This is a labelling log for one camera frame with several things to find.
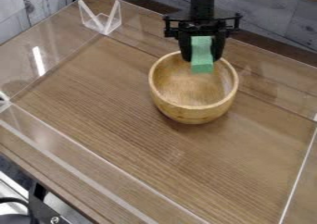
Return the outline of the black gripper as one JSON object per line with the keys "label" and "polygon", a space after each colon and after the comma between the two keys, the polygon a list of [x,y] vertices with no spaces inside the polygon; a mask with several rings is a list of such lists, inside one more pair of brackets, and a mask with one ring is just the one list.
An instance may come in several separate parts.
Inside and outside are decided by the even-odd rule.
{"label": "black gripper", "polygon": [[163,16],[163,35],[177,39],[182,58],[191,61],[191,35],[214,36],[211,53],[218,61],[224,50],[224,40],[240,27],[242,14],[226,10],[215,10],[214,16],[196,19],[188,9],[179,10]]}

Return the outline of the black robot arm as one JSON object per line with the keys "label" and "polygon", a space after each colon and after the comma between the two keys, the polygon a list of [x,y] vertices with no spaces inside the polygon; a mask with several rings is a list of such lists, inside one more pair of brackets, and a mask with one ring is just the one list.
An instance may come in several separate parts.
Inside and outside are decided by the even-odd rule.
{"label": "black robot arm", "polygon": [[239,13],[216,10],[215,0],[190,0],[190,6],[163,16],[165,38],[175,38],[182,58],[190,62],[192,58],[192,38],[208,37],[207,46],[212,60],[220,59],[226,38],[240,27]]}

